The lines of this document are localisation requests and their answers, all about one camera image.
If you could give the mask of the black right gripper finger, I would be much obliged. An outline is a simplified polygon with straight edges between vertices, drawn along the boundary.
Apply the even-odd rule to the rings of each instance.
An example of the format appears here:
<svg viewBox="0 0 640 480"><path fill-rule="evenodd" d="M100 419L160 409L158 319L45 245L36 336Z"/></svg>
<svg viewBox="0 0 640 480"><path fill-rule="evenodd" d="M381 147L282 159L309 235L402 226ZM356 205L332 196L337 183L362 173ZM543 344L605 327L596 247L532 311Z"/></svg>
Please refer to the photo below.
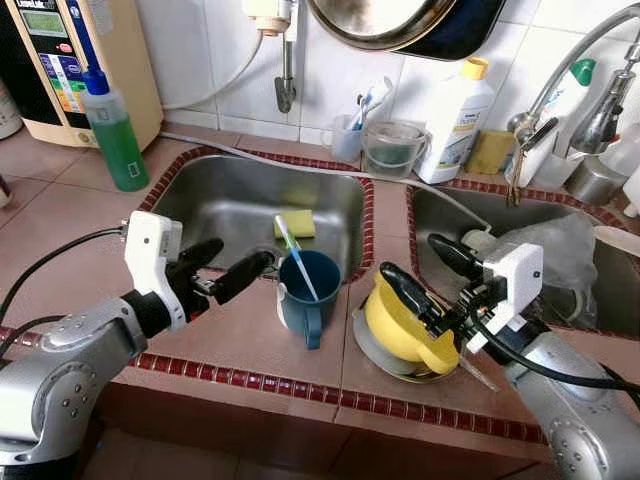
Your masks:
<svg viewBox="0 0 640 480"><path fill-rule="evenodd" d="M449 239L443 234L431 233L428 236L430 250L439 257L439 260L447 265L449 269L468 282L480 282L484 278L484 266L480 257L472 252L470 247L465 246L453 239Z"/></svg>
<svg viewBox="0 0 640 480"><path fill-rule="evenodd" d="M428 332L439 337L452 328L451 308L435 297L415 276L394 262L381 262L378 270L381 279L388 283L399 302Z"/></svg>

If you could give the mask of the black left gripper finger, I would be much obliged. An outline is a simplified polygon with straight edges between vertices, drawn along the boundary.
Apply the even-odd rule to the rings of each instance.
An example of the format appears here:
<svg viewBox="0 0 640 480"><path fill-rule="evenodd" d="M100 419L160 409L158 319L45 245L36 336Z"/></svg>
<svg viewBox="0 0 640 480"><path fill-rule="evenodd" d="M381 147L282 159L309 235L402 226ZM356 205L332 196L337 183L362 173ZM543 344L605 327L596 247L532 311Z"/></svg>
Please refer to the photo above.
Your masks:
<svg viewBox="0 0 640 480"><path fill-rule="evenodd" d="M187 276L195 275L206 268L224 248L221 238L204 239L191 247L184 248L178 257L178 273Z"/></svg>
<svg viewBox="0 0 640 480"><path fill-rule="evenodd" d="M273 251L262 250L250 253L234 262L225 273L212 282L212 297L219 305L225 305L244 289L250 287L259 276L274 268L276 256Z"/></svg>

